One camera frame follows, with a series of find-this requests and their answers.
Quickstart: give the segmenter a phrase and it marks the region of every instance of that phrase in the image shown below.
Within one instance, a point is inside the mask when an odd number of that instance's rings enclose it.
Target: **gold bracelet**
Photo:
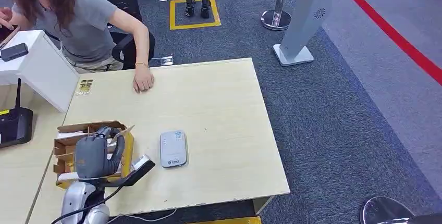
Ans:
[[[144,66],[147,66],[147,64],[142,63],[142,62],[140,62],[140,61],[138,61],[138,62],[135,63],[135,65],[137,65],[137,64],[143,64]]]

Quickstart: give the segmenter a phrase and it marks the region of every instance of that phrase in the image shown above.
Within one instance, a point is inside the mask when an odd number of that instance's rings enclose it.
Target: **black router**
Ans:
[[[0,148],[27,143],[32,137],[32,110],[20,107],[21,79],[18,79],[15,108],[0,112]]]

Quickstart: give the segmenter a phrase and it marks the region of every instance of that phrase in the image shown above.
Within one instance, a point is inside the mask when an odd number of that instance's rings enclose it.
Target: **white portable wifi device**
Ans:
[[[184,165],[187,162],[186,136],[183,131],[162,133],[159,137],[159,156],[165,168]]]

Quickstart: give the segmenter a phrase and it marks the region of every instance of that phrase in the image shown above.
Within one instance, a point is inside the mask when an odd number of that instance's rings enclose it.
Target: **black cable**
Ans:
[[[98,205],[100,205],[100,204],[103,204],[103,203],[105,203],[108,199],[112,198],[112,197],[113,197],[116,193],[118,193],[118,191],[120,191],[121,189],[122,189],[122,186],[118,187],[117,190],[115,190],[114,193],[110,194],[108,197],[102,199],[101,201],[99,201],[99,202],[97,202],[97,203],[95,203],[95,204],[92,204],[92,205],[90,205],[90,206],[88,206],[88,207],[84,207],[84,208],[82,208],[82,209],[75,210],[75,211],[72,211],[72,212],[70,212],[70,213],[68,213],[68,214],[62,215],[62,216],[58,217],[57,219],[55,219],[54,221],[52,221],[51,224],[55,224],[55,223],[57,223],[58,221],[63,220],[63,219],[66,218],[66,217],[69,217],[69,216],[74,215],[74,214],[78,214],[78,213],[80,213],[80,212],[84,212],[84,211],[89,210],[89,209],[91,209],[91,208],[93,208],[93,207],[96,207],[96,206],[98,206]]]

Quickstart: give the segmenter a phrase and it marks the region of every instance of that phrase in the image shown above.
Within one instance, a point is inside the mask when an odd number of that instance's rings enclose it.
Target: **sticker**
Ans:
[[[75,95],[89,95],[93,80],[82,80]]]

